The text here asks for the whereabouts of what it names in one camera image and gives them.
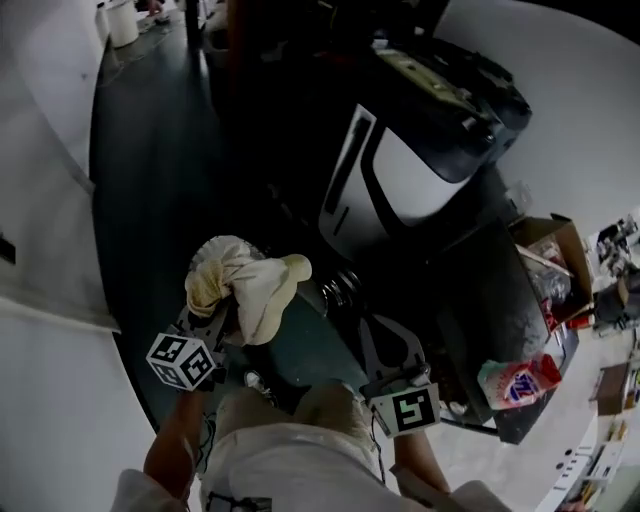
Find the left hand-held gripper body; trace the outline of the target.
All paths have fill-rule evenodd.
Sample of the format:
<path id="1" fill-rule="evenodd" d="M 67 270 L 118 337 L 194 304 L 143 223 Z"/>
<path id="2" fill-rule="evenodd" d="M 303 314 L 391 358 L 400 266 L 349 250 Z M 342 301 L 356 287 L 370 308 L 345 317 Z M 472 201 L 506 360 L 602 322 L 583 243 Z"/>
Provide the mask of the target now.
<path id="1" fill-rule="evenodd" d="M 213 391 L 227 376 L 223 347 L 229 304 L 201 318 L 185 306 L 154 340 L 146 361 L 159 380 L 183 391 Z"/>

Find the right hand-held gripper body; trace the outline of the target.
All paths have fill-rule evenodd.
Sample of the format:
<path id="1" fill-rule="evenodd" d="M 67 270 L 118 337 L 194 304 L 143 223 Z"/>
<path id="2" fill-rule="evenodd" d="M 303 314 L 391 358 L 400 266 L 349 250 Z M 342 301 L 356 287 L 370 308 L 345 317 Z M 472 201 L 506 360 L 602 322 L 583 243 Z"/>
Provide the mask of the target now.
<path id="1" fill-rule="evenodd" d="M 430 366 L 417 335 L 376 314 L 360 319 L 359 335 L 368 378 L 360 394 L 386 437 L 438 423 L 438 386 L 430 381 Z"/>

